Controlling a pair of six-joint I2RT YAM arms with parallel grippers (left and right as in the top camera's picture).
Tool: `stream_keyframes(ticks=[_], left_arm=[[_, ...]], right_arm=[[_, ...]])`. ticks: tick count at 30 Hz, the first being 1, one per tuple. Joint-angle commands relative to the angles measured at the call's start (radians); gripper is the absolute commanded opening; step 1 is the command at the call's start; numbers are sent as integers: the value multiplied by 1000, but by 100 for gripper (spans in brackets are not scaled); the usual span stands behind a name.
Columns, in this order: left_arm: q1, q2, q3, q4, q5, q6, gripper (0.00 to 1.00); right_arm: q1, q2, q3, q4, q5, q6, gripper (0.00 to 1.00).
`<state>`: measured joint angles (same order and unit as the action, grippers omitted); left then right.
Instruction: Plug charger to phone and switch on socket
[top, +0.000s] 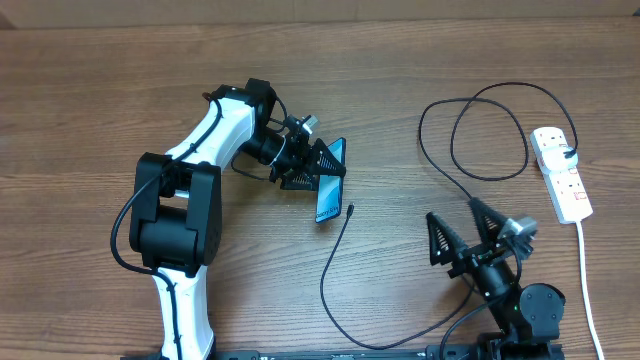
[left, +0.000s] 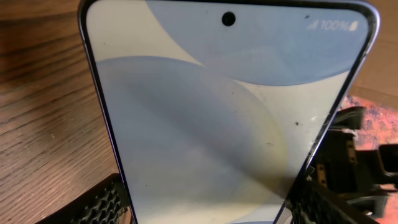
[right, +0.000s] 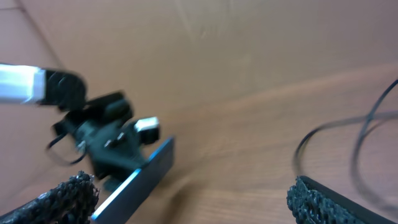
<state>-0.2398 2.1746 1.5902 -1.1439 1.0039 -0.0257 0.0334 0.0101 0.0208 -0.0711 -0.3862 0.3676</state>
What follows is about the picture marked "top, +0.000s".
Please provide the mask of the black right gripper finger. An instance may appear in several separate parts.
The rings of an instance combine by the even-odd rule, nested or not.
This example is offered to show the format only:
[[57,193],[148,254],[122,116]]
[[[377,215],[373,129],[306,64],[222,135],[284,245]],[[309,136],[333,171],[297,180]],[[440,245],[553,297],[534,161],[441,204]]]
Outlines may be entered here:
[[494,210],[479,198],[473,197],[468,202],[476,228],[482,243],[495,244],[499,241],[501,230],[508,217]]
[[435,212],[429,212],[426,220],[432,265],[451,263],[468,248],[466,242]]

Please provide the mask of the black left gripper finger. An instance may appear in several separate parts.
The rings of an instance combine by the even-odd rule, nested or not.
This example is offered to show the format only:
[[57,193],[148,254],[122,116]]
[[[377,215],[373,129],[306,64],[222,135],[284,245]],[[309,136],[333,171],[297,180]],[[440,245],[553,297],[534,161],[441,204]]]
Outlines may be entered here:
[[317,139],[311,146],[305,169],[310,175],[344,177],[346,174],[346,167],[331,153],[321,139]]
[[302,170],[290,170],[281,177],[282,190],[317,191],[318,187],[318,177]]

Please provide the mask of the blue Galaxy S24 smartphone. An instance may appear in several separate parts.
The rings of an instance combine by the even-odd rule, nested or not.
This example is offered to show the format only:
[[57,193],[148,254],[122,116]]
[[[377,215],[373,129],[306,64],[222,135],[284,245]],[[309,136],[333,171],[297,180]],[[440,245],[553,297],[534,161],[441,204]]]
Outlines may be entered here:
[[[332,155],[346,164],[346,139],[339,138],[328,146]],[[315,222],[321,224],[338,217],[342,210],[343,178],[340,176],[321,175],[316,205]]]

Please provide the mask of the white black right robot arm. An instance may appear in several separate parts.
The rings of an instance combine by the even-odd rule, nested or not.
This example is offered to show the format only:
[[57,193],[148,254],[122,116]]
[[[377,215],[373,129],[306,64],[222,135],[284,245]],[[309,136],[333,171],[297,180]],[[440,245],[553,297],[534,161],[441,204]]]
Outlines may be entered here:
[[[535,219],[507,217],[478,198],[469,201],[481,242],[469,246],[439,215],[426,215],[430,262],[451,266],[450,278],[472,278],[484,303],[458,319],[438,346],[434,359],[562,359],[559,323],[566,298],[547,283],[520,284],[523,262],[533,253]],[[482,333],[471,345],[450,345],[449,337],[466,320],[489,310],[499,330]]]

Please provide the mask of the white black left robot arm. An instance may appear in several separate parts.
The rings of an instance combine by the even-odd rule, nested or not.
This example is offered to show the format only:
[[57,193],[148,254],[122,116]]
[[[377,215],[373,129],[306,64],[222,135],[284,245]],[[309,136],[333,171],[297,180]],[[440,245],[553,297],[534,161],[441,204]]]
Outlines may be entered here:
[[316,223],[342,212],[346,140],[317,138],[313,115],[285,115],[272,128],[282,102],[269,82],[222,85],[204,96],[208,111],[194,130],[163,154],[145,153],[136,166],[129,244],[142,272],[157,287],[164,341],[156,359],[211,359],[216,337],[208,317],[207,272],[222,233],[222,173],[245,153],[269,167],[283,190],[317,195]]

